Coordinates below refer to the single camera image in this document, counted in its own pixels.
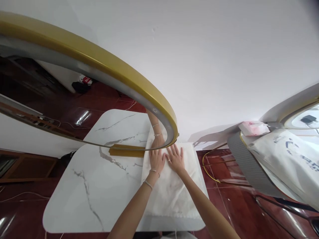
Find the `black plug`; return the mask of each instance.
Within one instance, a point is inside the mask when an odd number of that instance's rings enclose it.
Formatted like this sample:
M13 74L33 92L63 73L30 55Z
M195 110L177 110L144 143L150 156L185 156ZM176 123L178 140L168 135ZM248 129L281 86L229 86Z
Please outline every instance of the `black plug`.
M303 117L300 121L304 122L306 125L308 125L308 124L316 121L316 119L317 119L316 117L313 117L311 115L307 115L307 116Z

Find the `hand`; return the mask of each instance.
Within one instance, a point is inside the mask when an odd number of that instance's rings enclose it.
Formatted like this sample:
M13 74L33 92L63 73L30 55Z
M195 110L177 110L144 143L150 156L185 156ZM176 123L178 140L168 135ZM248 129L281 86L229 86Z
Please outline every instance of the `hand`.
M151 169L156 170L157 173L161 173L165 165L165 153L162 155L162 150L150 150L150 163Z
M177 174L185 170L183 148L180 149L179 153L176 144L174 144L170 148L167 148L167 152L168 154L166 155L166 158L171 169Z
M163 146L164 143L165 143L165 141L164 141L164 138L163 138L162 134L159 135L159 136L155 136L155 139L154 139L154 141L152 143L151 148L159 148L159 147Z

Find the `black bag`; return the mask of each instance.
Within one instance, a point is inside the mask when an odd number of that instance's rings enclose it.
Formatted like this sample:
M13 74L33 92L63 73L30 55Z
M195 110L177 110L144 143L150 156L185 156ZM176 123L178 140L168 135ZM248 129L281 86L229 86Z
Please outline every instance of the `black bag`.
M91 86L88 86L86 84L82 84L81 82L78 82L78 81L73 82L72 87L79 94L85 94L86 92L89 91L89 89L91 89Z

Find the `white bag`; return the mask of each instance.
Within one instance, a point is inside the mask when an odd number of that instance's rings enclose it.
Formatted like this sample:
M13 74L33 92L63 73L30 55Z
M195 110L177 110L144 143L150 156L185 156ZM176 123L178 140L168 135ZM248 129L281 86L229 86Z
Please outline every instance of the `white bag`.
M319 210L318 151L285 129L260 137L248 148L307 204Z

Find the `wooden cabinet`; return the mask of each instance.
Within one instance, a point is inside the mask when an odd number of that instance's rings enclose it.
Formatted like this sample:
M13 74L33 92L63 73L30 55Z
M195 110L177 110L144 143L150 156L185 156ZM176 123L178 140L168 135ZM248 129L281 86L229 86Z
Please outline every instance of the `wooden cabinet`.
M46 181L57 160L36 154L0 150L2 169L4 164L10 164L10 168L4 169L5 173L2 172L0 183Z

